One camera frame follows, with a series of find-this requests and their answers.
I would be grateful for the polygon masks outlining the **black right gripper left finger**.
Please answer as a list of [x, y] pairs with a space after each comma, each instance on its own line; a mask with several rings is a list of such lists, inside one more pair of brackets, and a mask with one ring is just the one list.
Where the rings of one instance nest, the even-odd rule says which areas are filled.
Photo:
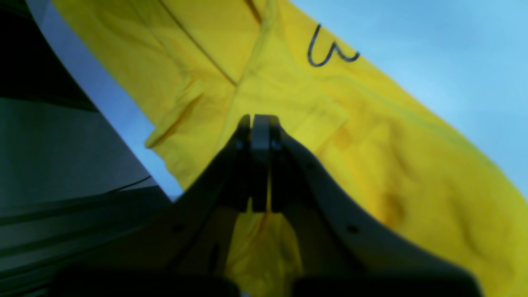
[[162, 214], [76, 267], [84, 281], [217, 278], [240, 213], [268, 209], [271, 117], [240, 120], [226, 146]]

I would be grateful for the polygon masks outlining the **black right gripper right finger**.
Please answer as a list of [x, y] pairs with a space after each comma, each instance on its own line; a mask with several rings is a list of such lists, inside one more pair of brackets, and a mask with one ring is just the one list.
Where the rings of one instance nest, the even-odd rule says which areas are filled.
[[292, 225], [309, 276], [458, 281], [466, 273], [382, 226], [269, 118], [271, 208]]

